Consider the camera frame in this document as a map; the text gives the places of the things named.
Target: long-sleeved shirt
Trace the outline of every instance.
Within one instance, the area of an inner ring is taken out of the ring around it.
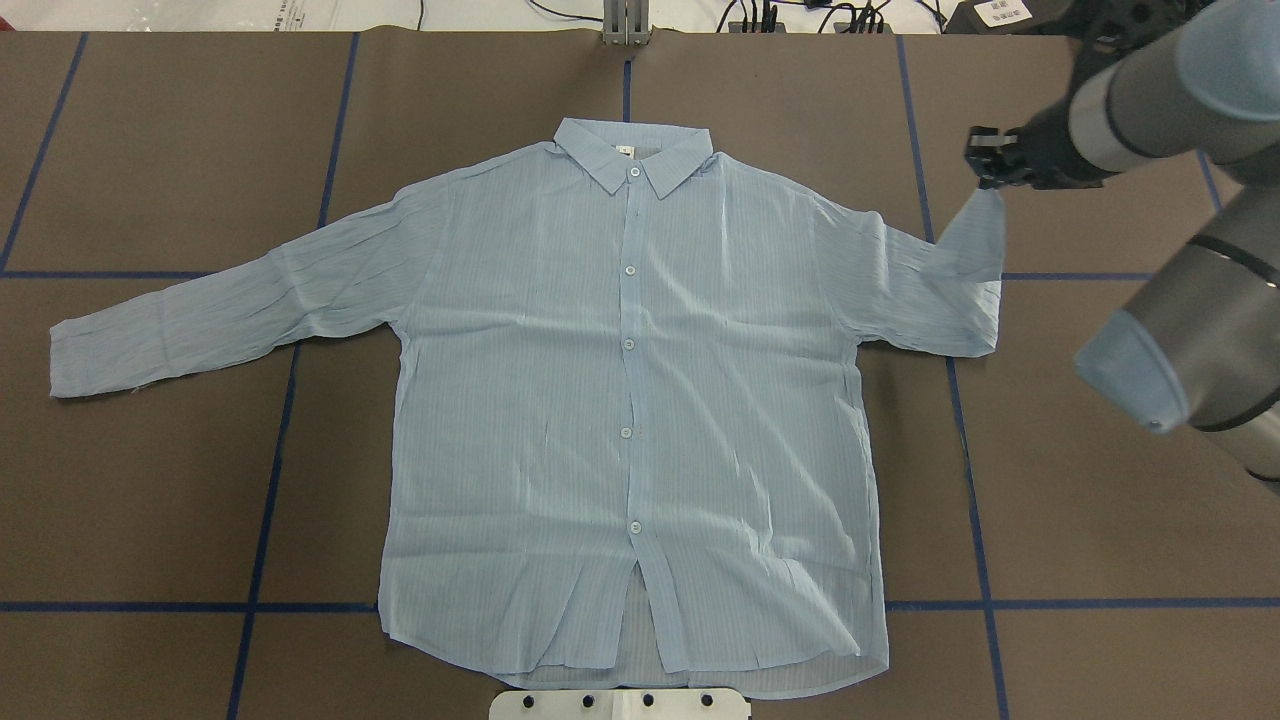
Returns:
[[[858,345],[992,351],[1004,243],[995,191],[931,245],[704,129],[566,119],[59,323],[51,395],[387,323],[387,633],[527,687],[797,697],[888,665]]]

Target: blue tape line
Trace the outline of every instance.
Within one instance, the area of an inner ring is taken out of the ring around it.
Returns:
[[[631,122],[631,60],[622,63],[622,122]]]
[[[1004,273],[1002,281],[1149,281],[1155,273]]]
[[[248,667],[248,648],[253,638],[253,620],[257,614],[257,598],[262,591],[262,569],[266,565],[266,546],[271,538],[271,519],[275,514],[275,497],[280,488],[280,469],[284,466],[284,436],[289,430],[293,416],[293,396],[297,389],[298,355],[302,347],[293,346],[289,360],[289,382],[284,388],[284,409],[280,411],[280,429],[275,436],[275,455],[271,459],[271,479],[266,486],[266,503],[262,509],[262,524],[257,532],[257,551],[253,555],[253,574],[248,585],[248,605],[244,610],[244,625],[241,628],[239,651],[236,653],[236,674],[232,676],[232,693],[227,702],[227,717],[234,720],[239,712],[239,696],[244,688],[244,670]]]
[[[351,49],[347,51],[347,76],[342,82],[342,99],[338,100],[338,124],[333,128],[333,145],[329,147],[329,169],[324,177],[324,193],[320,199],[320,218],[316,228],[329,224],[329,197],[333,195],[333,179],[338,174],[338,150],[342,147],[342,129],[347,124],[347,102],[351,100],[351,78],[356,74],[356,51],[360,49],[360,33],[351,33]]]
[[[244,612],[243,602],[0,602],[0,612]]]
[[[991,578],[987,574],[987,548],[982,539],[982,518],[978,514],[978,488],[973,480],[973,461],[969,455],[969,433],[965,430],[964,406],[960,404],[960,382],[956,378],[955,357],[947,357],[947,383],[951,386],[951,410],[960,432],[960,450],[964,452],[964,477],[969,486],[969,528],[973,533],[973,553],[978,564],[978,588],[982,592],[983,619],[987,623],[987,647],[991,651],[991,671],[996,682],[996,707],[1001,720],[1009,720],[1009,696],[1005,692],[1005,665],[1000,657],[1000,637],[996,633],[996,610],[991,600]]]
[[[27,186],[22,190],[22,199],[18,200],[18,211],[13,214],[13,223],[9,225],[9,236],[5,237],[4,249],[0,249],[0,272],[9,264],[9,255],[18,241],[18,228],[22,227],[22,217],[27,214],[27,202],[36,190],[36,178],[40,177],[40,168],[45,164],[45,155],[49,152],[49,143],[54,138],[54,129],[58,128],[58,118],[67,105],[67,96],[72,91],[72,81],[76,79],[76,70],[79,69],[81,56],[84,55],[84,45],[88,42],[88,33],[82,32],[79,42],[76,45],[76,54],[72,55],[72,64],[67,68],[67,77],[63,79],[63,90],[58,94],[58,102],[54,104],[54,113],[49,117],[49,126],[45,127],[45,137],[40,141],[40,150],[36,151],[36,160],[31,164],[31,173],[27,174]]]
[[[0,277],[42,281],[189,281],[207,270],[5,270]]]
[[[257,612],[279,615],[378,612],[376,602],[260,602]]]
[[[1280,607],[1280,597],[1115,597],[1066,600],[996,600],[996,610],[1196,610]]]
[[[884,603],[887,612],[940,612],[956,610],[983,610],[980,600],[891,600]]]
[[[1208,199],[1213,201],[1213,211],[1222,211],[1222,196],[1217,193],[1217,183],[1213,182],[1213,173],[1208,172],[1208,158],[1203,150],[1196,151],[1196,159],[1201,164],[1201,174],[1204,176],[1204,184],[1208,186]]]
[[[1079,597],[1044,600],[891,600],[888,612],[974,612],[1044,610],[1215,610],[1280,609],[1280,597]],[[247,602],[138,601],[0,601],[0,612],[248,612]],[[378,612],[375,602],[259,602],[253,612],[273,615],[340,615]]]
[[[924,159],[920,156],[920,137],[915,129],[915,106],[911,104],[911,77],[906,69],[906,44],[901,35],[897,41],[897,70],[902,77],[902,102],[906,105],[906,132],[911,136],[911,160],[915,163],[915,192],[920,197],[920,215],[924,218],[924,240],[933,242],[933,213],[929,211],[929,193],[924,187]]]
[[[360,49],[360,33],[351,33],[351,49],[347,53],[347,72],[342,81],[342,99],[338,101],[338,120],[333,128],[333,145],[329,149],[329,169],[325,173],[324,193],[320,197],[320,217],[316,228],[329,222],[329,201],[333,196],[333,182],[338,173],[338,156],[342,151],[342,131],[347,119],[347,104],[351,100],[351,82],[356,74],[356,51]],[[293,346],[293,359],[289,361],[289,382],[284,388],[284,409],[280,411],[280,432],[275,438],[275,456],[271,459],[271,480],[266,487],[266,506],[262,509],[262,525],[257,537],[257,552],[253,557],[253,575],[250,580],[248,610],[244,612],[244,625],[241,629],[239,652],[236,655],[236,674],[232,678],[230,698],[227,701],[227,720],[236,720],[239,714],[241,692],[244,688],[244,671],[248,666],[248,651],[253,639],[253,620],[257,614],[259,593],[262,588],[262,569],[266,565],[266,548],[271,538],[271,518],[275,512],[275,497],[280,487],[280,469],[284,464],[284,437],[289,430],[293,415],[293,397],[297,391],[298,356],[302,347]]]

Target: brown table surface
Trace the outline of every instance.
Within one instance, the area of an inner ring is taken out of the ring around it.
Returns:
[[[55,401],[58,320],[566,115],[708,127],[932,237],[968,127],[1020,124],[1069,67],[1029,37],[0,33],[0,717],[483,719],[503,689],[379,629],[389,331]],[[756,719],[1277,716],[1280,501],[1070,363],[1215,181],[1188,155],[1006,191],[997,352],[864,351],[892,669]]]

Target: metal bracket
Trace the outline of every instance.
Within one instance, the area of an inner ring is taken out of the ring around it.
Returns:
[[[509,691],[489,720],[750,720],[751,703],[728,688]]]
[[[604,0],[605,45],[649,44],[649,0]]]

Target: shirt sleeve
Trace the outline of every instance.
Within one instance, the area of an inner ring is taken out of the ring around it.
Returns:
[[[815,197],[822,291],[859,341],[975,357],[996,348],[1005,205],[975,191],[936,245],[891,228],[878,213]]]
[[[50,395],[77,397],[225,368],[311,336],[394,322],[447,232],[449,188],[408,186],[387,204],[265,256],[50,329]]]

